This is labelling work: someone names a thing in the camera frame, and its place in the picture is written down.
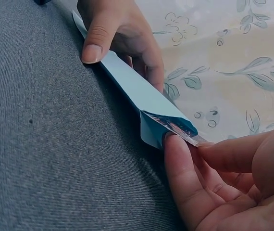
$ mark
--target gray fabric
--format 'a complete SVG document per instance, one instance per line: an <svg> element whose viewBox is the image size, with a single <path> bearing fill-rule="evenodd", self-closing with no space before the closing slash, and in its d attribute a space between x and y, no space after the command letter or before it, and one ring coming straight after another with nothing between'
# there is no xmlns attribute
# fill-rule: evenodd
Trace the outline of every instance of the gray fabric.
<svg viewBox="0 0 274 231"><path fill-rule="evenodd" d="M0 0L0 231L182 230L163 156L60 1Z"/></svg>

